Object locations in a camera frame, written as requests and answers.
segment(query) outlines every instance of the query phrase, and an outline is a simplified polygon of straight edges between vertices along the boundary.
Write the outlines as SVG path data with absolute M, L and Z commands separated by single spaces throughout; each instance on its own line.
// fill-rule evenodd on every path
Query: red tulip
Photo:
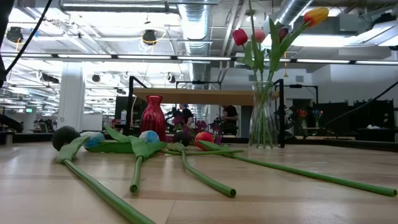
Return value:
M 256 38 L 257 43 L 262 43 L 266 39 L 266 34 L 262 29 L 256 29 L 254 31 L 254 37 Z
M 282 40 L 286 37 L 286 35 L 289 33 L 289 28 L 287 27 L 282 27 L 279 30 L 279 42 L 282 43 Z
M 304 22 L 311 22 L 309 27 L 318 25 L 324 21 L 329 15 L 329 9 L 322 7 L 319 9 L 312 9 L 304 14 Z
M 242 29 L 235 30 L 232 37 L 237 46 L 244 45 L 248 41 L 248 35 Z

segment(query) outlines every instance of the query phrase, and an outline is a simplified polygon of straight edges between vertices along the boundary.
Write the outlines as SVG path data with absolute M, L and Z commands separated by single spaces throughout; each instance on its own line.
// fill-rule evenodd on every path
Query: white column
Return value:
M 36 120 L 37 117 L 37 107 L 26 107 L 26 112 L 24 115 L 24 130 L 22 131 L 23 133 L 33 133 L 34 129 L 34 121 Z
M 63 63 L 57 128 L 67 125 L 82 129 L 86 87 L 82 66 L 80 62 Z

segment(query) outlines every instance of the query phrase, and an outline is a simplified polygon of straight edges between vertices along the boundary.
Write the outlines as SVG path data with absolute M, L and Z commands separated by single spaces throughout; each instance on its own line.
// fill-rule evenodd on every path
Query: ceiling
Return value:
M 232 36 L 228 30 L 229 22 L 237 24 L 241 14 L 245 14 L 247 6 L 242 5 L 242 0 L 223 0 L 211 7 L 211 35 L 208 41 L 211 43 L 211 55 L 224 55 L 221 52 L 225 40 L 227 46 L 233 44 Z M 319 6 L 328 7 L 330 15 L 336 17 L 346 9 L 351 9 L 349 14 L 358 17 L 359 12 L 372 12 L 385 7 L 391 7 L 395 0 L 383 1 L 314 1 L 309 9 Z M 234 13 L 234 4 L 238 5 Z M 281 1 L 256 1 L 253 0 L 255 10 L 254 25 L 262 28 L 264 19 L 279 10 Z M 42 7 L 15 7 L 9 17 L 9 27 L 21 27 L 24 40 L 28 38 L 37 19 L 42 13 Z M 153 55 L 185 55 L 184 37 L 179 15 L 146 13 L 146 12 L 63 12 L 58 3 L 54 3 L 46 15 L 40 29 L 29 44 L 26 52 L 50 53 L 50 54 L 153 54 Z M 243 16 L 240 28 L 251 35 L 251 28 L 247 16 Z M 359 20 L 359 26 L 365 29 L 369 24 Z M 154 46 L 143 44 L 141 35 L 145 30 L 155 30 L 158 42 Z M 1 52 L 18 52 L 22 44 L 13 43 L 7 39 L 1 46 Z M 241 47 L 234 46 L 231 55 L 243 52 Z M 350 48 L 340 47 L 304 47 L 291 46 L 287 51 L 287 57 L 294 58 L 333 58 L 333 59 L 384 59 L 390 56 L 391 51 L 387 47 L 375 48 Z M 4 58 L 6 67 L 12 58 Z M 40 81 L 42 74 L 53 76 L 62 81 L 62 63 L 53 60 L 26 60 L 20 59 L 13 71 L 7 77 L 8 83 L 14 85 L 48 85 Z M 297 65 L 294 68 L 308 69 L 312 65 Z M 168 82 L 168 74 L 175 76 L 177 81 L 190 81 L 189 66 L 187 63 L 146 63 L 146 62 L 83 62 L 85 73 L 88 75 L 87 86 L 92 87 L 86 92 L 86 99 L 102 99 L 107 102 L 106 114 L 112 114 L 109 105 L 114 105 L 114 96 L 119 95 L 115 89 L 96 89 L 97 86 L 119 86 L 127 91 L 128 76 L 134 75 L 146 85 L 153 88 L 175 88 L 175 84 Z M 93 82 L 92 76 L 104 77 L 102 82 Z M 218 73 L 212 74 L 211 79 L 217 80 Z M 22 90 L 4 91 L 3 95 L 10 100 L 3 100 L 4 105 L 26 104 L 29 101 L 41 101 L 43 105 L 49 102 L 54 109 L 42 110 L 56 113 L 59 88 L 23 88 Z M 12 100 L 24 95 L 26 100 Z M 90 104 L 86 104 L 87 113 L 94 111 Z

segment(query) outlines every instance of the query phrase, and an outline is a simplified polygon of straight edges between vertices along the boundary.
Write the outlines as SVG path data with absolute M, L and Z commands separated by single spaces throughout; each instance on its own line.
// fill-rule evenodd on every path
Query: wooden tabletop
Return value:
M 398 154 L 331 146 L 248 150 L 243 156 L 369 184 L 398 188 Z M 7 224 L 127 223 L 64 165 L 51 143 L 0 147 L 0 217 Z M 228 198 L 198 181 L 181 158 L 143 163 L 141 190 L 129 192 L 135 158 L 81 149 L 75 164 L 157 224 L 398 223 L 398 198 L 221 156 L 189 163 L 237 191 Z
M 134 95 L 147 100 L 147 95 L 163 97 L 162 103 L 189 103 L 202 105 L 253 105 L 252 91 L 238 90 L 187 90 L 171 88 L 135 88 Z

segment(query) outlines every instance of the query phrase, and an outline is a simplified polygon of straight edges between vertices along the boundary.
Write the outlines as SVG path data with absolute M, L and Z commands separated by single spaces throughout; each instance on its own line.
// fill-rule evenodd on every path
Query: man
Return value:
M 238 112 L 232 105 L 222 105 L 222 107 L 224 110 L 221 119 L 224 123 L 221 125 L 221 131 L 224 132 L 224 134 L 228 133 L 236 135 L 238 133 L 236 131 L 238 129 L 236 125 L 236 122 L 239 119 Z
M 180 110 L 182 112 L 182 118 L 186 125 L 191 125 L 193 123 L 193 114 L 188 109 L 188 105 L 180 104 Z

